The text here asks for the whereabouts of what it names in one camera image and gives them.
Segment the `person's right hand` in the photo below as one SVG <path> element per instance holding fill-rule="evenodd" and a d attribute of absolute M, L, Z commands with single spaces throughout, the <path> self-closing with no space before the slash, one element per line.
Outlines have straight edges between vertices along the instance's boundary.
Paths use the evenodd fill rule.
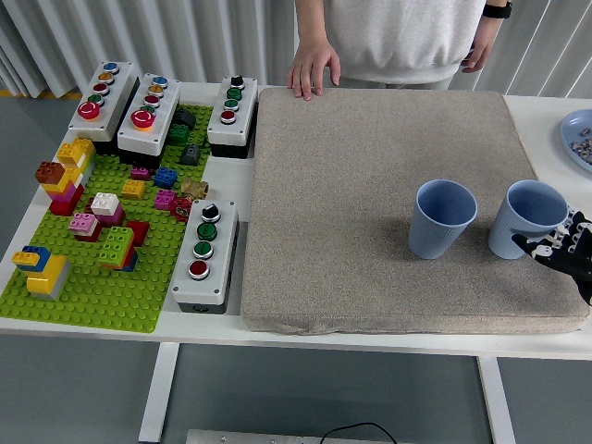
<path fill-rule="evenodd" d="M 295 98 L 310 101 L 324 93 L 325 68 L 332 86 L 339 86 L 340 60 L 327 38 L 301 40 L 287 75 Z"/>

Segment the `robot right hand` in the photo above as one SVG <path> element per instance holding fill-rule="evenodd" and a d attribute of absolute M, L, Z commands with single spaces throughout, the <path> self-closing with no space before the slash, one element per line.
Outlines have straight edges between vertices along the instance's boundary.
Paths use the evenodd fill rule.
<path fill-rule="evenodd" d="M 538 263 L 570 276 L 591 305 L 591 221 L 581 211 L 570 208 L 563 224 L 542 240 L 513 234 L 512 241 Z"/>

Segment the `person's left hand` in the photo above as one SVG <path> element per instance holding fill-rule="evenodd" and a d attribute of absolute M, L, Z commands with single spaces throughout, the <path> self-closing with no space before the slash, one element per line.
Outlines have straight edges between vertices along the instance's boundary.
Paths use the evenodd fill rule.
<path fill-rule="evenodd" d="M 461 63 L 462 73 L 475 73 L 485 66 L 501 23 L 501 18 L 482 17 L 479 20 L 471 49 Z"/>

